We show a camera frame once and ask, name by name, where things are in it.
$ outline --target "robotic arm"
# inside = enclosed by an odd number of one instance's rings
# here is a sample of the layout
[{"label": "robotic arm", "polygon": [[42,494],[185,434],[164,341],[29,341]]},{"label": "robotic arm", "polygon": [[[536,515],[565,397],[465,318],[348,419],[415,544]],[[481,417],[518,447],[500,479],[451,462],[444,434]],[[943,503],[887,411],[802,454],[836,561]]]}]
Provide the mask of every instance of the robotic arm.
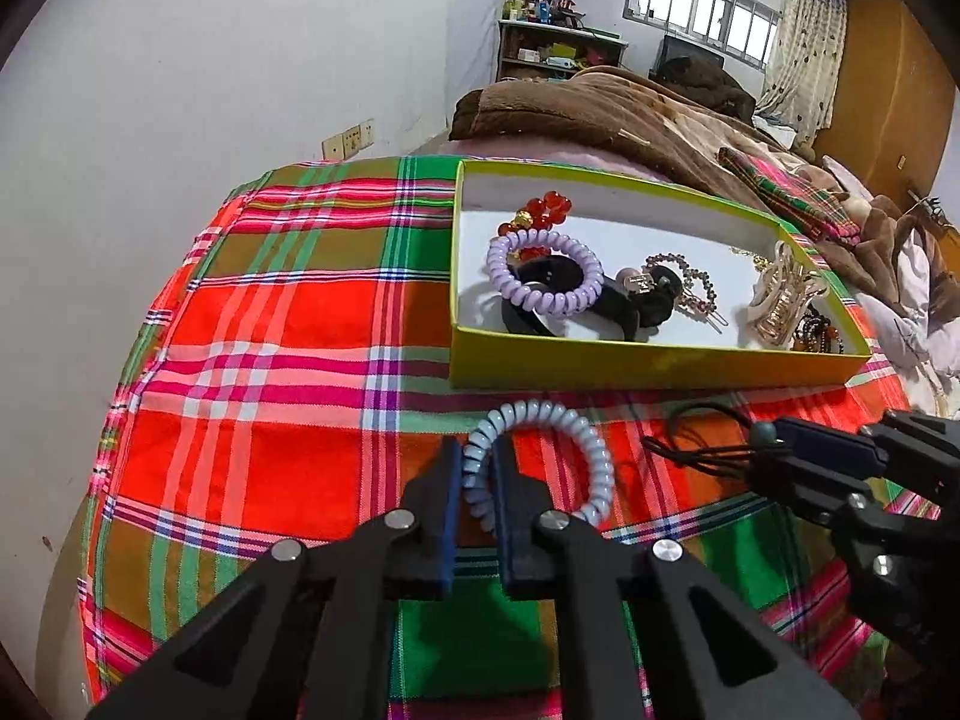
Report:
[{"label": "robotic arm", "polygon": [[[891,412],[860,436],[794,418],[751,425],[750,436],[723,475],[829,528],[851,612],[945,675],[939,686],[955,700],[960,426]],[[708,466],[709,450],[698,458]],[[461,464],[446,437],[399,509],[344,541],[275,543],[90,720],[383,718],[397,600],[441,601],[452,583]],[[870,477],[915,490],[940,518],[888,514]],[[505,592],[555,601],[566,720],[644,717],[631,632],[659,720],[856,720],[679,543],[617,543],[554,511],[546,484],[518,472],[508,437],[491,450],[491,483]]]}]

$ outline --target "metal screw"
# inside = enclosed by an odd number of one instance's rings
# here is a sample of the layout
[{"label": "metal screw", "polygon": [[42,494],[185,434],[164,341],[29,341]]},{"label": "metal screw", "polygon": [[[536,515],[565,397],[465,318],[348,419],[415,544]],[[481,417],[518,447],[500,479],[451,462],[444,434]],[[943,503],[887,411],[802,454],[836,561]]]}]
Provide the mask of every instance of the metal screw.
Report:
[{"label": "metal screw", "polygon": [[879,577],[890,576],[894,570],[894,559],[889,555],[874,557],[874,573]]},{"label": "metal screw", "polygon": [[388,528],[395,531],[407,531],[413,527],[416,517],[414,517],[414,512],[410,512],[408,509],[393,509],[384,515],[383,522]]},{"label": "metal screw", "polygon": [[676,562],[683,557],[683,547],[673,541],[672,538],[661,538],[654,541],[654,557],[666,562]]},{"label": "metal screw", "polygon": [[270,548],[270,557],[280,562],[289,562],[296,560],[304,546],[296,538],[282,538]]},{"label": "metal screw", "polygon": [[555,509],[549,509],[548,512],[541,514],[539,518],[541,527],[548,531],[562,531],[570,524],[570,515],[566,512],[558,512]]}]

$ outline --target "curtain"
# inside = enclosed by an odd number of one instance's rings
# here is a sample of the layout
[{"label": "curtain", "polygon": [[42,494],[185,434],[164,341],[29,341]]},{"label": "curtain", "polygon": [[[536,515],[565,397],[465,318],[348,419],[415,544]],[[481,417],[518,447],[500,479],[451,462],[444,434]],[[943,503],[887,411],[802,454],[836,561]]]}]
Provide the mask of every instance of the curtain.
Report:
[{"label": "curtain", "polygon": [[847,0],[784,0],[757,113],[798,131],[809,145],[833,120],[847,39]]}]

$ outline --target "open box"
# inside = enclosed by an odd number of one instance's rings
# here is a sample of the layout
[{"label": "open box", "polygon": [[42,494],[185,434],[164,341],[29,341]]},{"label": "open box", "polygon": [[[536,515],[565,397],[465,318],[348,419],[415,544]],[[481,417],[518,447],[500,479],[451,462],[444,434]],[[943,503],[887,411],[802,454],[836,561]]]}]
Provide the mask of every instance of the open box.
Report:
[{"label": "open box", "polygon": [[[500,295],[486,273],[496,228],[530,197],[556,190],[573,201],[557,228],[586,244],[607,276],[640,268],[651,254],[683,255],[709,273],[717,311],[728,322],[675,311],[637,341],[590,312],[542,317],[557,338],[511,335]],[[745,323],[760,274],[752,256],[772,258],[783,240],[817,269],[787,225],[730,201],[681,187],[579,167],[464,160],[457,173],[450,277],[450,382],[496,389],[743,389],[844,384],[870,359],[870,347],[834,285],[814,301],[839,330],[843,354],[766,349]]]}]

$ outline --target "wooden wardrobe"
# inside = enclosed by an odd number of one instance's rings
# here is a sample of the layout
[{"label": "wooden wardrobe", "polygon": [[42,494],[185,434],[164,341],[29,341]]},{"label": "wooden wardrobe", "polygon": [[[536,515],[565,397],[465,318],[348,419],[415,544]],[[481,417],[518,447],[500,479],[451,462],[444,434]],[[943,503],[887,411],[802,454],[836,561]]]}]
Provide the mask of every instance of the wooden wardrobe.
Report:
[{"label": "wooden wardrobe", "polygon": [[900,0],[850,0],[833,123],[813,143],[901,207],[926,196],[947,144],[956,85]]}]

